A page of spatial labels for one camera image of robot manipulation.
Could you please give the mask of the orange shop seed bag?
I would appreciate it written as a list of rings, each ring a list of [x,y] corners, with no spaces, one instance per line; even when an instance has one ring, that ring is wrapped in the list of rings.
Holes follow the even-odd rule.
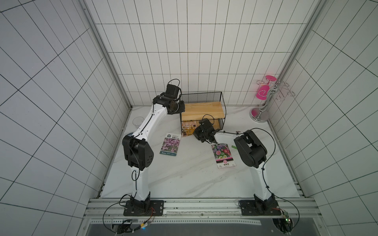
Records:
[[[194,131],[197,128],[197,122],[195,121],[184,121],[182,122],[182,136],[183,137],[188,137],[193,135]]]

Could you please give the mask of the black wire mesh shelf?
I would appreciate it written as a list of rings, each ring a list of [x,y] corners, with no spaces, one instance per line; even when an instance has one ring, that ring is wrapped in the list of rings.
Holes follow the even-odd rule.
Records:
[[[185,112],[180,115],[181,128],[184,121],[195,121],[197,127],[202,119],[209,119],[215,129],[223,129],[227,111],[221,91],[186,93],[181,96]]]

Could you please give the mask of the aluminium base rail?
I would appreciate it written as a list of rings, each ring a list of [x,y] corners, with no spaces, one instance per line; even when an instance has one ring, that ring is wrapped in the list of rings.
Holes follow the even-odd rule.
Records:
[[[252,199],[238,198],[161,198],[153,199],[147,213],[137,213],[116,198],[91,199],[84,213],[90,223],[121,224],[133,220],[141,224],[148,220],[156,224],[178,223],[241,223],[260,225],[263,219],[320,218],[321,212],[312,198],[279,199],[267,213],[258,213]]]

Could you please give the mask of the purple flowers seed bag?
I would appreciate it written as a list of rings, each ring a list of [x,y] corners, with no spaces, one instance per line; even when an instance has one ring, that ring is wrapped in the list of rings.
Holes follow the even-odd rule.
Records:
[[[167,133],[159,153],[163,155],[176,156],[181,137],[181,134]]]

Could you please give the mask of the pink roses seed bag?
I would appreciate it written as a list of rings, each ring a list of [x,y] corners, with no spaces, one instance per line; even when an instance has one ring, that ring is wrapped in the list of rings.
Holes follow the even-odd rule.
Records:
[[[219,169],[236,166],[227,144],[212,144],[211,147]]]

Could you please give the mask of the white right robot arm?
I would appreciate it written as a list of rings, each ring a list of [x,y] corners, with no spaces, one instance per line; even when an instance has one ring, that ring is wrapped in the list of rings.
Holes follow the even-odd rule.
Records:
[[[236,148],[242,162],[250,168],[255,190],[254,199],[252,201],[240,200],[239,206],[242,209],[248,209],[257,215],[265,215],[277,210],[276,196],[270,191],[264,177],[268,150],[253,129],[243,133],[226,132],[215,129],[208,119],[203,119],[194,130],[194,137],[202,143],[211,144],[217,166],[220,169],[235,166],[231,147]]]

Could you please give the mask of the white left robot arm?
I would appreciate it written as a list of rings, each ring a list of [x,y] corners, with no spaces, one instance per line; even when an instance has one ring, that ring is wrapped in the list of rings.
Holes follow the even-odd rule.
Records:
[[[180,114],[185,111],[185,102],[181,96],[173,97],[162,93],[153,99],[153,104],[146,119],[131,135],[122,140],[125,159],[132,170],[135,191],[126,207],[147,212],[151,205],[151,193],[148,187],[148,167],[154,159],[154,152],[149,140],[156,131],[160,121],[167,115]]]

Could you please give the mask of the chrome pink cup stand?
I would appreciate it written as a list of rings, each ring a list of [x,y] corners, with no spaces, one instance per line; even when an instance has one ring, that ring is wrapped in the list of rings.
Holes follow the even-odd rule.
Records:
[[[251,119],[257,123],[263,123],[269,119],[268,108],[275,96],[277,96],[277,101],[284,101],[287,96],[296,96],[296,93],[289,88],[288,83],[281,83],[272,75],[266,75],[262,80],[257,81],[257,84],[259,89],[256,98],[261,100],[263,104],[250,111]]]

